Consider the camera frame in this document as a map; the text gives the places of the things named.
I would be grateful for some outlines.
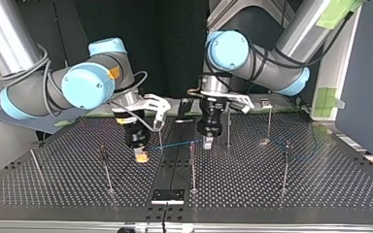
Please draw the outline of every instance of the black cable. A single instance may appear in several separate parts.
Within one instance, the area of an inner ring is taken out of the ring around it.
[[[311,125],[311,133],[313,134],[313,140],[314,140],[314,149],[313,149],[313,151],[311,152],[311,155],[310,155],[310,158],[312,158],[317,153],[318,141],[317,141],[317,138],[315,136],[314,123],[313,123],[312,120],[310,122],[310,125]]]
[[[207,74],[207,75],[211,75],[211,76],[214,76],[220,83],[222,83],[226,89],[228,89],[228,92],[232,90],[231,86],[229,86],[229,84],[227,84],[226,82],[224,82],[220,77],[219,75],[222,75],[224,74],[224,72],[222,73],[215,73],[214,72],[214,69],[212,68],[210,62],[209,62],[209,57],[208,57],[208,47],[209,47],[209,44],[205,47],[205,51],[204,51],[204,59],[205,59],[205,64],[207,65],[208,69],[210,70],[210,73],[204,73],[204,74]]]
[[[344,18],[344,21],[343,23],[341,24],[340,28],[338,29],[337,33],[335,34],[334,38],[331,40],[331,42],[329,43],[328,47],[325,49],[325,51],[322,53],[322,55],[320,57],[318,57],[317,59],[313,60],[313,61],[310,61],[308,63],[304,63],[302,65],[289,65],[289,64],[285,64],[285,63],[281,63],[279,61],[276,61],[274,59],[271,59],[269,58],[268,56],[265,56],[262,52],[260,52],[256,47],[255,45],[251,42],[251,40],[247,37],[247,41],[250,45],[250,47],[252,48],[252,50],[258,54],[259,56],[261,56],[262,58],[264,58],[265,60],[275,64],[275,65],[278,65],[278,66],[281,66],[281,67],[284,67],[284,68],[288,68],[288,69],[301,69],[301,68],[305,68],[305,67],[309,67],[311,65],[314,65],[318,62],[320,62],[327,54],[328,52],[331,50],[331,48],[334,46],[336,40],[338,39],[338,37],[340,36],[342,30],[344,29],[345,25],[347,24],[347,22],[350,20],[350,18],[354,15],[354,12],[349,12],[347,14],[347,16]]]
[[[281,26],[284,27],[284,17],[286,16],[288,0],[284,1],[283,15],[281,16]]]

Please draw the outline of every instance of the cable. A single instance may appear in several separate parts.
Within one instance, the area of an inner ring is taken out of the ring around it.
[[[44,94],[44,104],[45,104],[45,108],[47,109],[48,113],[50,113],[51,116],[53,117],[56,117],[56,116],[59,116],[59,114],[61,112],[57,112],[55,113],[53,111],[53,109],[51,108],[51,105],[50,105],[50,100],[49,98],[51,98],[50,96],[48,96],[48,81],[50,81],[51,85],[54,87],[54,89],[62,94],[62,91],[60,90],[59,86],[57,86],[53,80],[53,77],[52,77],[52,74],[51,74],[51,61],[48,57],[48,52],[47,50],[45,50],[45,48],[39,44],[37,44],[38,46],[38,49],[40,49],[44,55],[42,56],[42,58],[36,63],[34,64],[30,69],[26,70],[26,71],[21,71],[19,73],[16,73],[16,74],[13,74],[13,75],[10,75],[10,76],[7,76],[7,77],[0,77],[0,81],[3,81],[3,82],[10,82],[8,84],[5,85],[5,87],[11,87],[17,83],[20,83],[28,78],[30,78],[30,75],[32,75],[33,73],[35,73],[36,71],[38,71],[39,69],[41,69],[42,67],[45,66],[45,70],[44,70],[44,80],[43,80],[43,94]]]
[[[315,131],[314,131],[314,124],[313,122],[311,121],[311,132],[313,134],[313,140],[314,140],[314,149],[313,151],[311,152],[311,155],[309,158],[312,158],[313,156],[315,156],[315,154],[317,153],[317,149],[318,149],[318,142],[317,142],[317,138],[315,136]]]
[[[320,62],[327,54],[328,52],[331,50],[331,48],[333,47],[333,45],[335,44],[336,40],[338,39],[338,37],[340,36],[342,30],[344,29],[345,25],[347,24],[347,22],[350,20],[350,18],[354,15],[354,12],[349,12],[347,14],[347,16],[344,18],[344,21],[343,23],[341,24],[340,28],[338,29],[337,33],[335,34],[334,38],[331,40],[331,42],[329,43],[328,47],[325,49],[325,51],[322,53],[322,55],[320,57],[318,57],[317,59],[313,60],[313,61],[310,61],[308,63],[304,63],[304,64],[300,64],[300,65],[289,65],[289,64],[285,64],[285,63],[281,63],[279,61],[276,61],[274,59],[271,59],[269,58],[268,56],[265,56],[262,52],[260,52],[256,47],[255,45],[251,42],[251,40],[246,37],[248,43],[249,43],[249,46],[250,48],[252,48],[252,50],[258,54],[260,57],[262,57],[263,59],[275,64],[275,65],[278,65],[278,66],[281,66],[281,67],[284,67],[284,68],[288,68],[288,69],[301,69],[301,68],[305,68],[305,67],[309,67],[311,65],[314,65],[318,62]]]
[[[228,92],[229,91],[231,91],[232,90],[232,88],[231,88],[231,86],[229,86],[229,84],[227,84],[226,82],[224,82],[220,77],[219,77],[219,74],[217,74],[217,73],[215,73],[214,72],[214,70],[213,70],[213,68],[212,68],[212,66],[211,66],[211,64],[210,64],[210,62],[209,62],[209,57],[208,57],[208,47],[209,47],[209,43],[208,43],[208,45],[205,47],[205,51],[204,51],[204,54],[205,54],[205,56],[204,56],[204,59],[205,59],[205,64],[207,65],[207,68],[210,70],[210,73],[205,73],[206,75],[212,75],[212,76],[214,76],[220,83],[222,83],[225,87],[226,87],[226,89],[228,90]]]
[[[162,148],[163,149],[172,148],[172,147],[176,147],[176,146],[182,146],[182,145],[186,145],[186,144],[200,143],[200,142],[202,142],[202,140],[187,141],[187,142],[176,143],[176,144],[168,144],[168,145],[162,146]],[[161,146],[154,146],[153,149],[161,149]]]
[[[138,71],[137,73],[134,74],[134,77],[139,76],[140,74],[143,74],[144,78],[142,78],[140,81],[138,81],[136,84],[132,85],[131,87],[125,89],[123,92],[120,92],[119,94],[111,97],[111,99],[107,103],[111,103],[111,101],[113,101],[115,99],[118,99],[122,95],[124,95],[124,94],[126,94],[126,93],[128,93],[128,92],[130,92],[132,90],[137,89],[142,83],[144,83],[144,81],[148,78],[148,72],[146,72],[146,71]]]
[[[151,132],[159,132],[162,130],[164,124],[161,124],[161,126],[158,128],[158,129],[154,129],[152,128],[150,125],[148,125],[142,118],[140,118],[138,115],[132,113],[130,110],[128,110],[126,107],[122,106],[121,104],[118,104],[118,103],[114,103],[114,105],[122,108],[124,111],[126,111],[128,114],[130,114],[131,116],[135,117],[137,120],[139,120],[142,124],[145,125],[145,127],[147,127]]]
[[[286,16],[288,0],[284,0],[283,15],[281,16],[281,26],[284,27],[284,17]]]

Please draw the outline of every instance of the green tape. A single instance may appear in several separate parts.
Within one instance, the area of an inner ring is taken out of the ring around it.
[[[317,26],[335,29],[348,12],[356,11],[365,0],[331,0],[317,22]]]
[[[56,127],[63,127],[69,124],[73,124],[75,121],[74,120],[62,120],[60,122],[57,122],[54,126]]]
[[[336,88],[320,88],[314,108],[314,117],[331,117],[332,109],[336,106]]]

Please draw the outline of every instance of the metal rod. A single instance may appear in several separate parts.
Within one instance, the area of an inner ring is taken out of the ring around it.
[[[231,132],[230,132],[230,128],[231,128],[231,110],[228,108],[228,148],[231,147]]]
[[[8,76],[33,67],[41,58],[14,0],[0,0],[0,73]]]
[[[161,151],[163,151],[161,130],[158,131],[158,135],[159,135],[159,147]]]
[[[289,166],[289,159],[292,157],[292,145],[290,144],[289,140],[286,141],[285,156],[286,156],[286,170],[284,172],[282,197],[284,197],[284,195],[287,192],[288,166]]]
[[[272,108],[269,109],[269,115],[268,115],[268,133],[267,137],[270,138],[270,131],[271,131],[271,119],[272,119]]]
[[[108,154],[107,154],[107,149],[106,149],[106,145],[105,144],[101,144],[99,146],[99,159],[100,159],[100,162],[101,162],[101,167],[103,167],[105,169],[105,174],[107,176],[107,180],[108,180],[108,185],[109,185],[109,189],[108,189],[108,192],[111,194],[111,193],[114,193],[114,188],[112,187],[112,182],[111,182],[111,176],[110,176],[110,173],[109,173],[109,170],[108,170]]]
[[[110,177],[110,174],[109,174],[109,171],[108,171],[108,165],[105,165],[105,173],[107,174],[108,184],[109,184],[109,187],[110,187],[109,192],[115,192],[114,188],[112,187],[111,177]]]
[[[36,157],[35,151],[33,149],[29,150],[32,154],[33,161],[35,163],[36,168],[41,171],[41,166],[39,165],[38,159]]]
[[[196,189],[195,183],[195,151],[193,147],[193,143],[190,143],[189,147],[189,154],[190,154],[190,165],[192,167],[192,193],[196,193],[198,190]]]

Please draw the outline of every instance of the small white object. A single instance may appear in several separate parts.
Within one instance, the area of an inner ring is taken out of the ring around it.
[[[204,137],[204,150],[210,150],[213,142],[213,137]]]

